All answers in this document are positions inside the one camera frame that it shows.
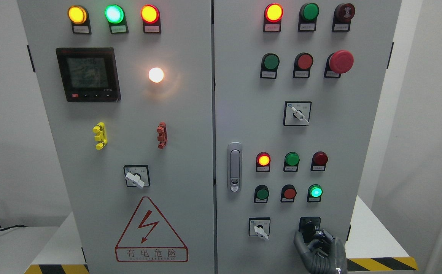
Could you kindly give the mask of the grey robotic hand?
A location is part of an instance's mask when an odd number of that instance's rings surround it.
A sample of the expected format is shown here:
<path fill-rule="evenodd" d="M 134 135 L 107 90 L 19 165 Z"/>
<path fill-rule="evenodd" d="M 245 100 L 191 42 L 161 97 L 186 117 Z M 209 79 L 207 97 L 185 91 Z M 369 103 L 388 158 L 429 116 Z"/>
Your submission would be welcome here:
<path fill-rule="evenodd" d="M 326 229 L 316 231 L 314 239 L 309 245 L 304 242 L 304 236 L 296 231 L 293 243 L 306 270 L 310 274 L 347 274 L 347 256 L 345 243 L 339 237 L 332 236 Z M 326 257 L 320 257 L 314 251 L 314 245 L 319 241 L 329 243 L 329 253 Z"/>

